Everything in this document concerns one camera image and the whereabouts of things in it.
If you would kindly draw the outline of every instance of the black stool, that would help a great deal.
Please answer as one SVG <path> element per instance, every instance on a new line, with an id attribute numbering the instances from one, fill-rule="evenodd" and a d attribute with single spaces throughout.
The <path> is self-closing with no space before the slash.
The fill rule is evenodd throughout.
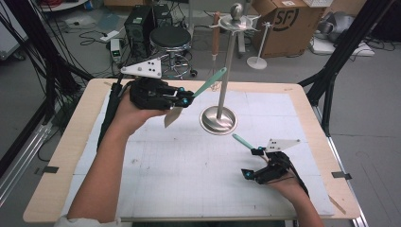
<path id="1" fill-rule="evenodd" d="M 193 77 L 196 76 L 196 71 L 192 70 L 189 60 L 179 54 L 191 48 L 190 43 L 191 35 L 182 27 L 161 26 L 150 33 L 150 44 L 157 50 L 166 52 L 161 57 L 162 60 L 168 58 L 166 70 L 162 73 L 163 76 L 181 78 L 188 71 L 191 71 Z"/>

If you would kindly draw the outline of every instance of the cardboard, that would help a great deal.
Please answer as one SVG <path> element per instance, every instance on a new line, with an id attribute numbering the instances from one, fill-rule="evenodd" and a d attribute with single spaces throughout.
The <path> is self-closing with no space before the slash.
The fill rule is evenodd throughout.
<path id="1" fill-rule="evenodd" d="M 135 5 L 144 5 L 144 0 L 104 0 L 107 7 L 133 7 Z"/>
<path id="2" fill-rule="evenodd" d="M 265 22 L 273 25 L 263 44 L 261 58 L 303 54 L 323 17 L 325 8 L 310 8 L 303 0 L 253 0 L 253 8 L 261 15 L 253 36 L 257 50 L 262 42 Z"/>

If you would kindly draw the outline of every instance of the gray floor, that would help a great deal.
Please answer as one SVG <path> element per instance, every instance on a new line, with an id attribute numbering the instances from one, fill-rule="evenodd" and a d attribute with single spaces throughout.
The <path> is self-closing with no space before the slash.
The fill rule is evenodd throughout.
<path id="1" fill-rule="evenodd" d="M 60 17 L 76 15 L 68 11 Z M 107 10 L 83 11 L 101 21 Z M 104 31 L 122 27 L 124 20 L 116 24 L 103 25 Z M 110 64 L 110 53 L 104 44 L 80 46 L 78 33 L 63 34 L 70 51 L 91 73 L 106 70 Z M 205 80 L 211 68 L 209 52 L 210 37 L 198 30 L 195 32 L 193 64 L 199 74 L 195 79 Z M 218 67 L 225 58 L 227 37 L 222 35 Z M 267 59 L 268 68 L 253 70 L 246 59 L 255 56 L 253 48 L 241 59 L 233 59 L 232 81 L 297 83 L 317 73 L 328 60 L 328 56 L 317 56 L 306 50 L 298 58 Z M 401 226 L 401 47 L 394 51 L 376 50 L 371 58 L 358 57 L 348 61 L 338 76 L 333 109 L 331 134 L 340 158 L 351 173 L 353 186 L 360 206 L 370 226 Z M 42 103 L 44 94 L 35 76 L 30 61 L 8 59 L 0 62 L 0 157 L 4 155 L 28 119 Z M 57 133 L 41 150 L 43 158 L 50 158 L 60 140 Z M 22 215 L 41 176 L 35 174 L 38 167 L 46 163 L 35 158 L 25 175 L 16 185 L 9 198 L 0 208 L 2 226 L 52 226 L 52 224 L 24 223 Z M 326 226 L 350 226 L 346 220 L 330 220 Z"/>

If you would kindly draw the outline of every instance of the white stand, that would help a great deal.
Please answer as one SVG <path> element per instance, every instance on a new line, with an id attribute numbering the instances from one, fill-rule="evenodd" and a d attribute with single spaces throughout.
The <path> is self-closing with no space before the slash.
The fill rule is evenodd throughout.
<path id="1" fill-rule="evenodd" d="M 259 53 L 257 54 L 257 57 L 250 57 L 247 59 L 247 64 L 254 69 L 264 69 L 268 66 L 268 63 L 264 59 L 260 58 L 260 54 L 262 53 L 263 44 L 265 43 L 266 34 L 268 33 L 270 23 L 265 23 L 263 26 L 265 27 L 265 33 L 263 34 L 263 39 L 262 43 L 260 44 Z"/>

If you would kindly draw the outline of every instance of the table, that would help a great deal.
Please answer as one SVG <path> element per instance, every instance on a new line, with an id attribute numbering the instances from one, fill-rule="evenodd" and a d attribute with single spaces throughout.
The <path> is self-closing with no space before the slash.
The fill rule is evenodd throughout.
<path id="1" fill-rule="evenodd" d="M 88 136 L 100 111 L 104 96 L 110 90 L 114 79 L 93 79 L 83 94 L 67 129 L 49 162 L 58 166 L 56 174 L 44 173 L 24 213 L 27 222 L 53 222 L 60 216 L 67 197 L 72 173 L 88 140 Z M 170 85 L 182 86 L 195 91 L 202 81 L 170 81 Z M 242 92 L 263 92 L 288 94 L 298 114 L 305 137 L 322 174 L 335 215 L 329 218 L 358 218 L 360 216 L 356 199 L 347 182 L 333 178 L 332 172 L 340 171 L 315 114 L 310 107 L 304 90 L 297 84 L 230 82 L 228 90 Z"/>

